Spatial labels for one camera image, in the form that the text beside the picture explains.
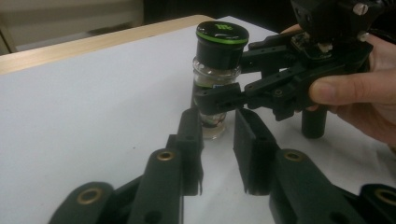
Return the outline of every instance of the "black bottle cap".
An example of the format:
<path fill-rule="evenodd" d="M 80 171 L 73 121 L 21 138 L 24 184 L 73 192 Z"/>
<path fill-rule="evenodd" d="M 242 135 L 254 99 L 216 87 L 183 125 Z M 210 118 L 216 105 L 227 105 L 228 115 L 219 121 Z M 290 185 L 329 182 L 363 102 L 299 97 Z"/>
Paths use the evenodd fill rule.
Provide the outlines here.
<path fill-rule="evenodd" d="M 248 30 L 225 21 L 204 21 L 196 34 L 198 62 L 219 70 L 237 67 L 248 43 Z"/>

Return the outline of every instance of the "green logo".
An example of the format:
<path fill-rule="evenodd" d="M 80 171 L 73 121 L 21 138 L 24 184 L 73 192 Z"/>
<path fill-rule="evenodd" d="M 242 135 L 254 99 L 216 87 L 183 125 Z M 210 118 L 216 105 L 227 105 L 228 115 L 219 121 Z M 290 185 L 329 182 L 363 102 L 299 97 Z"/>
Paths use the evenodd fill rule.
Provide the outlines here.
<path fill-rule="evenodd" d="M 225 24 L 215 24 L 219 30 L 233 30 L 232 26 L 225 25 Z"/>

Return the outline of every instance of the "wooden table edge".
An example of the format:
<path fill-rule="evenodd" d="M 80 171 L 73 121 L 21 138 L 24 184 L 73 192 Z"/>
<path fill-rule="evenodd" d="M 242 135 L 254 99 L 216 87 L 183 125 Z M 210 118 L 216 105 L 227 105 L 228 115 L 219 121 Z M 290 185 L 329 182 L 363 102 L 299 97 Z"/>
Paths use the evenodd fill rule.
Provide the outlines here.
<path fill-rule="evenodd" d="M 154 35 L 197 25 L 213 19 L 203 15 L 153 23 L 124 31 L 98 35 L 39 49 L 30 49 L 0 56 L 0 75 L 20 71 L 44 63 L 56 62 L 99 49 L 113 47 Z"/>

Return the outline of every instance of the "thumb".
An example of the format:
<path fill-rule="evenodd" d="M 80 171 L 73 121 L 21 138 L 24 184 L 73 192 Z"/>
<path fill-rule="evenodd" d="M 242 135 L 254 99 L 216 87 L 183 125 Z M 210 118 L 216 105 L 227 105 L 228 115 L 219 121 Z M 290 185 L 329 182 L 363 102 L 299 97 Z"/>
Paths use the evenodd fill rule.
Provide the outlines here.
<path fill-rule="evenodd" d="M 353 103 L 396 104 L 396 70 L 322 77 L 309 89 L 311 99 L 323 105 Z"/>

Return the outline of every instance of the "black mechanical arm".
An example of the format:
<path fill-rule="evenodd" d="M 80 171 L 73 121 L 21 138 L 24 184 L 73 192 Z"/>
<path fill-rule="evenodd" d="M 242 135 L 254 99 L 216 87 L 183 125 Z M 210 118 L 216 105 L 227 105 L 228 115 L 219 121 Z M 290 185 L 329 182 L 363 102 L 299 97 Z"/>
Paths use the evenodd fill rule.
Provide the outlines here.
<path fill-rule="evenodd" d="M 183 196 L 201 188 L 202 133 L 197 109 L 154 151 L 145 172 L 119 189 L 91 182 L 72 191 L 50 224 L 181 224 Z M 245 191 L 270 195 L 276 224 L 396 224 L 396 189 L 365 185 L 354 195 L 332 185 L 303 152 L 280 149 L 257 114 L 238 109 L 233 150 Z"/>
<path fill-rule="evenodd" d="M 57 209 L 50 224 L 182 223 L 183 196 L 202 190 L 201 121 L 196 109 L 186 110 L 177 134 L 148 158 L 145 173 L 113 189 L 91 182 L 75 189 Z"/>
<path fill-rule="evenodd" d="M 276 120 L 303 111 L 302 131 L 317 138 L 324 133 L 327 109 L 304 110 L 314 105 L 310 85 L 320 77 L 369 70 L 373 46 L 365 42 L 373 21 L 394 1 L 292 0 L 296 18 L 304 31 L 267 37 L 251 43 L 243 53 L 242 73 L 261 72 L 262 79 L 199 91 L 195 102 L 203 114 L 212 115 L 247 105 L 250 109 L 273 109 Z"/>

